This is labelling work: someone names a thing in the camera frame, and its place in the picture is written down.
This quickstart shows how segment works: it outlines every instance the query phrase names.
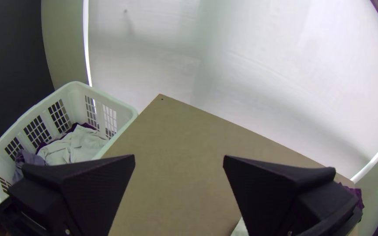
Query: cardboard sheet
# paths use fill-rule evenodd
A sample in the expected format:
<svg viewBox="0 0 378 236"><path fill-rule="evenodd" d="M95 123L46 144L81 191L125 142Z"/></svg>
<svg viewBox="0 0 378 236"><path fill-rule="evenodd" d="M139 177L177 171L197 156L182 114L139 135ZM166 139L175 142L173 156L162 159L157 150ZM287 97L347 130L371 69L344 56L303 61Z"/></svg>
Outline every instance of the cardboard sheet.
<svg viewBox="0 0 378 236"><path fill-rule="evenodd" d="M230 236L240 211L223 169L226 154L298 166L321 164L252 131L164 95L104 157L135 154L136 168L111 236ZM347 178L337 181L353 187Z"/></svg>

